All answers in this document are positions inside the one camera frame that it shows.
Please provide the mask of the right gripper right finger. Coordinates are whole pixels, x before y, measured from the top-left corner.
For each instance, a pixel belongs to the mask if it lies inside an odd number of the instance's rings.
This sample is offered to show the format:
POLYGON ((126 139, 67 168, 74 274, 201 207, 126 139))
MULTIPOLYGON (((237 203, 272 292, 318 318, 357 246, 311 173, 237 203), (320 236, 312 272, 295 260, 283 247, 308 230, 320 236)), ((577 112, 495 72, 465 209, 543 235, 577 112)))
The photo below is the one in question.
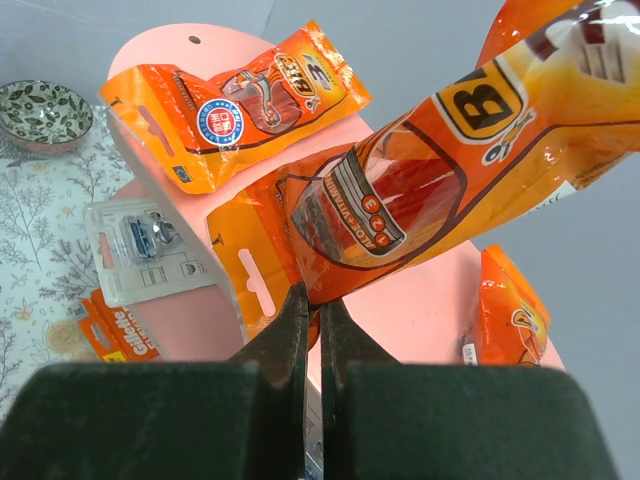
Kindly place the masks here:
POLYGON ((328 479, 614 479, 589 400, 540 367, 403 364, 324 306, 324 475, 328 479))

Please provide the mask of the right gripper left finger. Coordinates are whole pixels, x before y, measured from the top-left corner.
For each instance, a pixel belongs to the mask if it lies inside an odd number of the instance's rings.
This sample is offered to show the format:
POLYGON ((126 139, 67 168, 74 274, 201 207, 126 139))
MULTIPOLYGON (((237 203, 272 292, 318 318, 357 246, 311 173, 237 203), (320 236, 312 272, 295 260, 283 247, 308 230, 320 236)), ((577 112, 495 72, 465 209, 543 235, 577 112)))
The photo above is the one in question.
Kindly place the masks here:
POLYGON ((309 303, 222 362, 38 370, 1 428, 5 479, 300 479, 309 303))

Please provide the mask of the orange Bic razor bag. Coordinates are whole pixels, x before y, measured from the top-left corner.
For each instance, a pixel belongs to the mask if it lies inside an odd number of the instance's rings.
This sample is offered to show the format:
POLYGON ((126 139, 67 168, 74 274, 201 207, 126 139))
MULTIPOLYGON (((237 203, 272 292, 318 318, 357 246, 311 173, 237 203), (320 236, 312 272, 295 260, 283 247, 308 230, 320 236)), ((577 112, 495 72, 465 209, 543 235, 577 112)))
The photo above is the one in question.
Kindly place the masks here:
POLYGON ((639 149, 639 5, 509 1, 478 66, 352 144, 212 211, 249 337, 289 290, 319 307, 583 190, 639 149))
POLYGON ((100 95, 190 195, 214 192, 371 101, 315 21, 209 79, 171 64, 140 64, 109 79, 100 95))
POLYGON ((504 250, 498 245, 485 248, 478 308, 463 336, 462 362, 538 367, 550 326, 549 311, 504 250))

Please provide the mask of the blue card razor pack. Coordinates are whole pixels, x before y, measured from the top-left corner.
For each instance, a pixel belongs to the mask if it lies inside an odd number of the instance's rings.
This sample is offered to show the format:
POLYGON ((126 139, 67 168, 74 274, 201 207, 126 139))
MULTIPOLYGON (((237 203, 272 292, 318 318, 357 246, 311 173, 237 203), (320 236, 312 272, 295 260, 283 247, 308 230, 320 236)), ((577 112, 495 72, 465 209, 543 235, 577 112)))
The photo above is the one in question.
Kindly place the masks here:
POLYGON ((100 288, 110 307, 214 284, 150 198, 90 203, 84 209, 84 222, 100 288))

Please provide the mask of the small orange Gillette Fusion box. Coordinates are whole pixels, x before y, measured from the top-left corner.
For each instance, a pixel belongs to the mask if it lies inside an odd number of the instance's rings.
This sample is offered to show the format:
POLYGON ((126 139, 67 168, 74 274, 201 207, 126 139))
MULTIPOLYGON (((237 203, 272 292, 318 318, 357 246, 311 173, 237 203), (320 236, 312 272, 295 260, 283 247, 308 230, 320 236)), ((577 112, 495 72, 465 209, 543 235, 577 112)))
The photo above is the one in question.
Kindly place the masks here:
POLYGON ((161 359, 154 342, 127 307, 111 307, 100 288, 69 308, 94 352, 103 362, 148 362, 161 359))

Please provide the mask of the floral tablecloth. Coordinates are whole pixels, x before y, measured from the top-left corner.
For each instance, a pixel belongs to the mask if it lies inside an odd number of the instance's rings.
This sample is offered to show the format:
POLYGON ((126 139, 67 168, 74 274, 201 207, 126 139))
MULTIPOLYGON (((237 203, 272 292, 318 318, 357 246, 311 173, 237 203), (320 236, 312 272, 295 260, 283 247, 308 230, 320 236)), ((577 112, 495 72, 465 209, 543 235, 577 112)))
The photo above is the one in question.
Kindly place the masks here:
POLYGON ((69 310, 99 285, 84 207, 132 180, 101 108, 76 149, 33 154, 1 141, 1 411, 40 367, 95 354, 69 310))

